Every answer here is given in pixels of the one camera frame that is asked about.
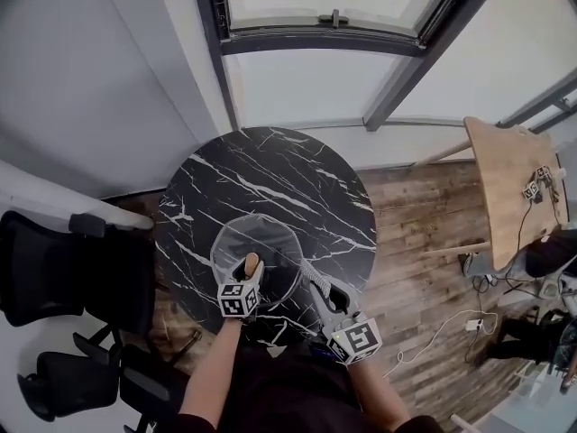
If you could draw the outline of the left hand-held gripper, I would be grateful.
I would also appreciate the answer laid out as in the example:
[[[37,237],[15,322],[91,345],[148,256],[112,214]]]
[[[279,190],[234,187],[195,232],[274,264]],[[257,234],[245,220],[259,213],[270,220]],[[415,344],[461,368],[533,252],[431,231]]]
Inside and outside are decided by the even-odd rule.
[[[218,286],[217,300],[224,318],[247,318],[261,302],[260,286],[264,262],[249,262],[249,280],[245,272],[246,257],[238,259],[227,270]]]

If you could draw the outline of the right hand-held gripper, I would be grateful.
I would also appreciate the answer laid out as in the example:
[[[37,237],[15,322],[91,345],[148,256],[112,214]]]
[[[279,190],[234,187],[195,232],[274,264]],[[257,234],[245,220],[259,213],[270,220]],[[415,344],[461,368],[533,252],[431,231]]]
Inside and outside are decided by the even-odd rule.
[[[321,321],[321,337],[340,363],[358,363],[380,349],[380,331],[374,318],[368,318],[359,309],[350,311],[356,297],[353,287],[340,280],[329,283],[328,298],[313,282],[309,284]]]

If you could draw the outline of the clear glass plate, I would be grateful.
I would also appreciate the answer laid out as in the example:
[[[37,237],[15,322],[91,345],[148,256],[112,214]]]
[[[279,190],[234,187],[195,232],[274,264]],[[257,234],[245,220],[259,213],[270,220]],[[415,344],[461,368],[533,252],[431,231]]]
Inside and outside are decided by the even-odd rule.
[[[293,230],[263,214],[241,216],[226,223],[210,251],[216,284],[224,282],[226,270],[249,253],[264,262],[259,306],[270,308],[288,299],[300,282],[303,260],[302,248]]]

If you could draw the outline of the person's right forearm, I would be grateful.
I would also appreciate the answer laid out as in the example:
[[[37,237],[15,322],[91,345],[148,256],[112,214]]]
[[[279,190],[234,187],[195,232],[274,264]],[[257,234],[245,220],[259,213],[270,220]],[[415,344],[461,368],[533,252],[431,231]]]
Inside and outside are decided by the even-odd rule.
[[[411,419],[408,408],[371,359],[348,366],[363,412],[382,428],[394,432]]]

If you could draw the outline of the person's left forearm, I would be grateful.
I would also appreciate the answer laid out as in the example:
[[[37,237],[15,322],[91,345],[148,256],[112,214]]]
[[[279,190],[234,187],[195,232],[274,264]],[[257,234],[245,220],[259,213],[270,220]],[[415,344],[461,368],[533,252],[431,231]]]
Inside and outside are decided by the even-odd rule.
[[[194,415],[217,428],[230,390],[243,323],[228,318],[191,374],[180,414]]]

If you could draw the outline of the black device blue screen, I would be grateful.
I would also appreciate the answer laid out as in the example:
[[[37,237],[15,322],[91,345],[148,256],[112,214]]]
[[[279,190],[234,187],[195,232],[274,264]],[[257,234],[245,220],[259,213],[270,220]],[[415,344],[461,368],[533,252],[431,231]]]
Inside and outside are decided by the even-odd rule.
[[[307,344],[312,356],[341,363],[340,358],[322,340],[309,340]]]

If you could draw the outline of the person's black clothed torso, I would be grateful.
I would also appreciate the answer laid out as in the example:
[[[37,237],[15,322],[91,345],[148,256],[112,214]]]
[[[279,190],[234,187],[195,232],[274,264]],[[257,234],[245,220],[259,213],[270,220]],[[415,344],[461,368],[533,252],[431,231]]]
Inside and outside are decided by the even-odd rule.
[[[311,355],[238,355],[218,427],[178,413],[159,433],[444,433],[431,416],[391,432],[362,410],[348,367]]]

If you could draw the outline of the round black marble table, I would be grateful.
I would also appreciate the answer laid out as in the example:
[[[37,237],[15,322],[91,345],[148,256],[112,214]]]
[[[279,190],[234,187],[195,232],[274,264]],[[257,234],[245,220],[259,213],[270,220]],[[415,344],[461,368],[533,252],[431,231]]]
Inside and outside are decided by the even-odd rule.
[[[263,214],[297,235],[303,260],[363,290],[376,256],[369,196],[353,168],[328,145],[275,127],[231,132],[204,144],[180,166],[160,199],[156,246],[173,299],[217,332],[223,317],[210,251],[231,220]],[[259,307],[244,328],[247,343],[297,344],[317,335],[308,286],[278,305]]]

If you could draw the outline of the black mesh office chair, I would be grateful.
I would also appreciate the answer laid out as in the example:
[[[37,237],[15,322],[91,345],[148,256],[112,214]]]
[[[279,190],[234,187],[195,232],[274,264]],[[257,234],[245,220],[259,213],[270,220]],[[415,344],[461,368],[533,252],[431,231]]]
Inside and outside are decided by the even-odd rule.
[[[89,214],[69,231],[41,226],[15,211],[0,217],[0,310],[14,327],[83,313],[138,336],[151,330],[154,245]]]
[[[135,345],[114,343],[106,350],[95,337],[75,334],[74,339],[83,356],[44,352],[34,373],[17,376],[24,401],[38,418],[52,422],[107,408],[118,399],[141,414],[137,427],[125,425],[124,433],[147,433],[176,416],[185,373]]]

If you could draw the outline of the light wooden desk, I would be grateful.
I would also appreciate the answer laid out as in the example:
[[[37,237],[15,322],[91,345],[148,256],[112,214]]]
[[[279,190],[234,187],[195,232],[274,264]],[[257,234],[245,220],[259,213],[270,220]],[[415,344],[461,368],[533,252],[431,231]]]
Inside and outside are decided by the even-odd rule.
[[[477,244],[428,251],[425,255],[490,252],[493,266],[500,269],[522,247],[568,224],[563,173],[548,135],[534,134],[519,125],[500,129],[471,116],[465,117],[463,123],[468,135],[466,142],[433,154],[413,166],[440,161],[471,148],[481,177],[490,239]],[[549,190],[543,189],[543,201],[534,204],[524,198],[522,191],[542,165],[549,167],[559,198],[552,198]]]

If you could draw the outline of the white wall pipe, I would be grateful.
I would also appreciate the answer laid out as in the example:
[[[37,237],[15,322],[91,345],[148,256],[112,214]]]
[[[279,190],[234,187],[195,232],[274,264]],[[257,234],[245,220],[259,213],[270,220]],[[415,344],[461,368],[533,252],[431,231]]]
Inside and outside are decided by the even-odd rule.
[[[88,214],[108,224],[150,230],[154,222],[122,208],[33,176],[0,160],[0,205],[20,208],[68,220],[76,214]]]

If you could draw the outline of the black window frame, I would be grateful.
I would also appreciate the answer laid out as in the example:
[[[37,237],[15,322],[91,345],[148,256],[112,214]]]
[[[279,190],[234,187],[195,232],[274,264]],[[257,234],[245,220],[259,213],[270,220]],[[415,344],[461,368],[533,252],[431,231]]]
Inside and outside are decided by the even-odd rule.
[[[361,124],[374,132],[421,82],[453,44],[487,0],[428,0],[417,20],[400,24],[373,23],[349,18],[344,27],[317,24],[320,14],[256,17],[240,27],[233,25],[232,0],[197,0],[208,52],[225,111],[234,130],[241,127],[232,88],[225,73],[227,56],[274,51],[356,51],[391,55],[399,64],[379,89]]]

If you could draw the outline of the grey side window frame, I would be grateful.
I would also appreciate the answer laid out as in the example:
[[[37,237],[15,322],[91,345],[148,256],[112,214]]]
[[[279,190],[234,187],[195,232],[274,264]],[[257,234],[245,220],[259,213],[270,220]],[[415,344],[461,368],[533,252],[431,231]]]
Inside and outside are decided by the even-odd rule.
[[[563,120],[577,114],[577,98],[572,103],[567,101],[567,97],[575,91],[577,91],[577,68],[572,69],[566,76],[523,105],[513,115],[497,122],[496,126],[500,129],[509,129],[514,125],[525,123],[549,107],[554,107],[558,110],[556,115],[549,117],[532,128],[532,131],[537,134],[547,131]]]

